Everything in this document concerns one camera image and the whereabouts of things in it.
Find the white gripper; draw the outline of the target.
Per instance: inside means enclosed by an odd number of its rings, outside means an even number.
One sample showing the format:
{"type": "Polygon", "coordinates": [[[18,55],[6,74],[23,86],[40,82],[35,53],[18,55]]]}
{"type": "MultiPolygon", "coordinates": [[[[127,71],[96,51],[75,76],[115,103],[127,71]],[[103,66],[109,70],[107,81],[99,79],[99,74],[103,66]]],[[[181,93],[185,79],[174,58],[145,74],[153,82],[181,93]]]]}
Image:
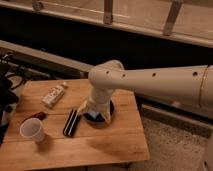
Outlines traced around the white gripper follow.
{"type": "Polygon", "coordinates": [[[88,97],[77,108],[77,113],[83,115],[90,112],[99,113],[107,124],[111,123],[110,102],[98,103],[91,97],[88,97]]]}

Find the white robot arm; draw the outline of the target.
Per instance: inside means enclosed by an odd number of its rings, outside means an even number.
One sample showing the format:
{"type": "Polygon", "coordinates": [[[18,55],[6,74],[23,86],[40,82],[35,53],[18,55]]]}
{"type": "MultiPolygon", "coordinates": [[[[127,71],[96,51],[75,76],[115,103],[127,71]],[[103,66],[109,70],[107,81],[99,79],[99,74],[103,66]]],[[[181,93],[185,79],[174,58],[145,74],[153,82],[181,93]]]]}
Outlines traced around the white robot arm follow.
{"type": "Polygon", "coordinates": [[[110,60],[91,68],[88,81],[90,94],[77,113],[97,112],[106,124],[112,122],[110,101],[116,89],[213,110],[212,65],[125,70],[120,61],[110,60]]]}

